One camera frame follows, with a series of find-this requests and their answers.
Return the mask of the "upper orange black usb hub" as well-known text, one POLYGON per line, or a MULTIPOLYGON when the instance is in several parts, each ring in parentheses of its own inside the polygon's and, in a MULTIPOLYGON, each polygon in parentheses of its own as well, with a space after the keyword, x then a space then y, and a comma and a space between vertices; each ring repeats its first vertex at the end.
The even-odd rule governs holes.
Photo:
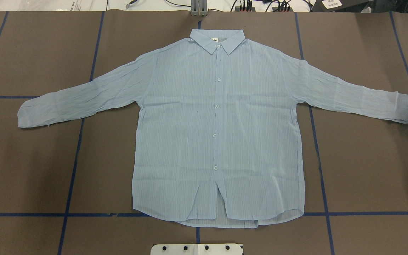
POLYGON ((255 11, 252 0, 235 0, 231 7, 231 12, 251 12, 255 11))

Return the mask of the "light blue button shirt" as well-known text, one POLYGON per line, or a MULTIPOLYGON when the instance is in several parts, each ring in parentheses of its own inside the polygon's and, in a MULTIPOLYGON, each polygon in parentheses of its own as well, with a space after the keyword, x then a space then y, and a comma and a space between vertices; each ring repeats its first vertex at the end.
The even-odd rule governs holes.
POLYGON ((345 82, 245 38, 193 29, 92 81, 25 101, 21 129, 140 107, 132 204, 194 227, 257 228, 304 215, 299 103, 408 124, 408 94, 345 82))

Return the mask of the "lower orange black usb hub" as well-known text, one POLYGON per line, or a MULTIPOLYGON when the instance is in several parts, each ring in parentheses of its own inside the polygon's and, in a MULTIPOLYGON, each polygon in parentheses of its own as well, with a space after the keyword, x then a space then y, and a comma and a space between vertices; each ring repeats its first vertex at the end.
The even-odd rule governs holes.
POLYGON ((291 0, 271 0, 265 11, 267 12, 271 10, 272 12, 293 12, 290 2, 291 0))

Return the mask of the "orange black usb hub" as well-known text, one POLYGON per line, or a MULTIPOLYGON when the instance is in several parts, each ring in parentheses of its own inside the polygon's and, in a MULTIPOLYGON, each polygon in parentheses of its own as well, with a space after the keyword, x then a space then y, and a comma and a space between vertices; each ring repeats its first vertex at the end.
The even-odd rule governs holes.
POLYGON ((290 2, 291 0, 271 0, 265 11, 267 12, 271 10, 272 12, 293 12, 290 2))
POLYGON ((235 0, 231 7, 231 12, 251 12, 255 11, 252 0, 235 0))

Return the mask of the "aluminium frame post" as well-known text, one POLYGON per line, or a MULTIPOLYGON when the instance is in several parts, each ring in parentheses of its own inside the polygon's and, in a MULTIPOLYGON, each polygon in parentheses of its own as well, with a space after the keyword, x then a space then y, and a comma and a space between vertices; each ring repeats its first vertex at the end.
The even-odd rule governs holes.
POLYGON ((191 0, 191 16, 207 16, 207 0, 191 0))

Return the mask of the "white pedestal column with base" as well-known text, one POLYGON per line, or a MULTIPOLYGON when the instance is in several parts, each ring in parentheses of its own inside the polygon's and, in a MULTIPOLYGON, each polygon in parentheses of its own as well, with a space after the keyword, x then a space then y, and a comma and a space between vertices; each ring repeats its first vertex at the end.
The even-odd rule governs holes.
POLYGON ((243 255, 242 244, 157 244, 151 248, 151 255, 243 255))

